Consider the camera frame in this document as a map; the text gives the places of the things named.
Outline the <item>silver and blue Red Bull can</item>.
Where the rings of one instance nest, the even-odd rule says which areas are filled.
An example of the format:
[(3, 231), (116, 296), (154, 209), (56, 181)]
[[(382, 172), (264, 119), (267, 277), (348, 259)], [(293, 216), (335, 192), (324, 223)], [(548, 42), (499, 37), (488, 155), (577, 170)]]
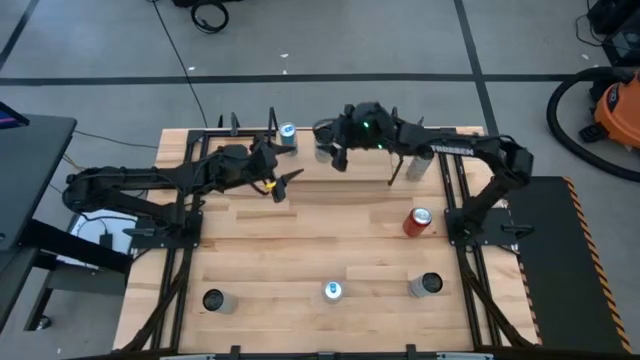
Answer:
[(327, 281), (322, 287), (322, 296), (325, 302), (334, 304), (344, 296), (344, 288), (339, 281)]

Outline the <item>laptop screen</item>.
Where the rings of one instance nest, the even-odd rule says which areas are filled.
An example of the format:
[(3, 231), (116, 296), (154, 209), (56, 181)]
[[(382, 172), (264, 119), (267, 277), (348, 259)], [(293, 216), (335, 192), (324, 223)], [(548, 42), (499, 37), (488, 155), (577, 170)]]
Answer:
[(26, 127), (30, 121), (17, 111), (0, 101), (0, 129)]

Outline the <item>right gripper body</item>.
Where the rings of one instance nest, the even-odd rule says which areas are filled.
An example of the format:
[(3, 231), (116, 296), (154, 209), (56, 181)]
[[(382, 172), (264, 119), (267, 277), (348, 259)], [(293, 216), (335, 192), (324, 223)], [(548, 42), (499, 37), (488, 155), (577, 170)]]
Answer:
[(344, 148), (373, 148), (372, 125), (367, 116), (374, 109), (373, 102), (345, 105), (343, 113), (338, 116), (343, 119), (342, 124), (332, 128), (333, 142)]

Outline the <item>black desk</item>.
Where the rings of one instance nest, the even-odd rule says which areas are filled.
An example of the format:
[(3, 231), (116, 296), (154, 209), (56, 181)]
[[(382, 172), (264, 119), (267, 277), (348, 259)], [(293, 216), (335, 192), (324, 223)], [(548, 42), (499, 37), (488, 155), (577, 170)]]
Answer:
[(0, 130), (0, 333), (37, 262), (59, 255), (126, 274), (129, 256), (34, 218), (69, 146), (77, 120), (28, 115), (29, 124)]

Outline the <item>white paper sheet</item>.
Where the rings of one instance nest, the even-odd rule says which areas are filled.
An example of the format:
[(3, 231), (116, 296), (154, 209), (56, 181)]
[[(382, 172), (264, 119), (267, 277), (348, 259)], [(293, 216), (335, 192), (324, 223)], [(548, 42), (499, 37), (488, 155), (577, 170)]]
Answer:
[(68, 232), (91, 243), (99, 244), (99, 237), (104, 233), (113, 235), (113, 249), (125, 255), (130, 254), (131, 237), (124, 233), (133, 228), (137, 218), (110, 210), (98, 210), (75, 215)]

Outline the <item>wooden shelf with black frame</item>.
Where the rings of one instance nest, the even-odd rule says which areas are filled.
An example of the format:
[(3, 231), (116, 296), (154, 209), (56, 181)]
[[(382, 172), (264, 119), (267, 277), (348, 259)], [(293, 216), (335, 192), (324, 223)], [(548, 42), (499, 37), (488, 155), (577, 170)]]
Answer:
[[(269, 109), (269, 125), (272, 131), (272, 143), (281, 144), (279, 127), (287, 122), (280, 122), (273, 108)], [(395, 167), (395, 157), (386, 150), (349, 150), (348, 165), (345, 172), (339, 172), (327, 163), (320, 163), (315, 158), (315, 138), (311, 127), (295, 125), (297, 130), (297, 154), (277, 157), (279, 165), (276, 173), (282, 175), (294, 170), (304, 172), (295, 181), (379, 181), (386, 184)]]

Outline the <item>black mat with hazard stripes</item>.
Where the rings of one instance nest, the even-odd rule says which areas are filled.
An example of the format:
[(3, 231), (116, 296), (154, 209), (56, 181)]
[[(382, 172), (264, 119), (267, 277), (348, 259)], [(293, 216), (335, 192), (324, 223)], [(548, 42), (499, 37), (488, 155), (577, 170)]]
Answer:
[(510, 192), (538, 340), (544, 348), (630, 354), (631, 344), (572, 181), (539, 176)]

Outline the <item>black equipment case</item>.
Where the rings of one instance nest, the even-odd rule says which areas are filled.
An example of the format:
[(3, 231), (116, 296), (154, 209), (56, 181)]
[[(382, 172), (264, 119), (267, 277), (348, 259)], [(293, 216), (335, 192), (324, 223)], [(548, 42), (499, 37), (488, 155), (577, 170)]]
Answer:
[(587, 19), (612, 66), (640, 67), (640, 0), (596, 0)]

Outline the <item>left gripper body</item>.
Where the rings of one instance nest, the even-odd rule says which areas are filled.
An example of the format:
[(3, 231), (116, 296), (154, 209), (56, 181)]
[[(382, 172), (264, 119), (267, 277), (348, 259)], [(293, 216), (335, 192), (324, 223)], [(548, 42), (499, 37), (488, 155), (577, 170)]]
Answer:
[(276, 185), (274, 169), (278, 162), (270, 142), (254, 141), (246, 168), (248, 184), (258, 193), (270, 193)]

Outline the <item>red Coca-Cola can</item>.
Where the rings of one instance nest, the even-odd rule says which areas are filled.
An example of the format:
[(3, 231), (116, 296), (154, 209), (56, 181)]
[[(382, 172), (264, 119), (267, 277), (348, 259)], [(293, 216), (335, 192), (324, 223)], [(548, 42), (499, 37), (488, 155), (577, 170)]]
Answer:
[(402, 228), (408, 237), (419, 236), (432, 222), (431, 212), (422, 207), (413, 208), (405, 218)]

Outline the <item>white Celsius Arctic Vibe can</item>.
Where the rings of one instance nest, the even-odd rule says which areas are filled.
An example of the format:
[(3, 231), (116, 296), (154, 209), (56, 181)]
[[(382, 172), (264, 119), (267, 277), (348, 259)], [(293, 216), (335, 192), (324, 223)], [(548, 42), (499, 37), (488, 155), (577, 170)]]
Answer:
[(435, 272), (426, 272), (411, 280), (408, 285), (410, 295), (417, 298), (437, 294), (442, 288), (443, 280)]
[(320, 163), (327, 163), (331, 160), (331, 154), (323, 149), (323, 145), (333, 144), (332, 133), (333, 119), (321, 119), (313, 125), (313, 134), (315, 138), (315, 158)]

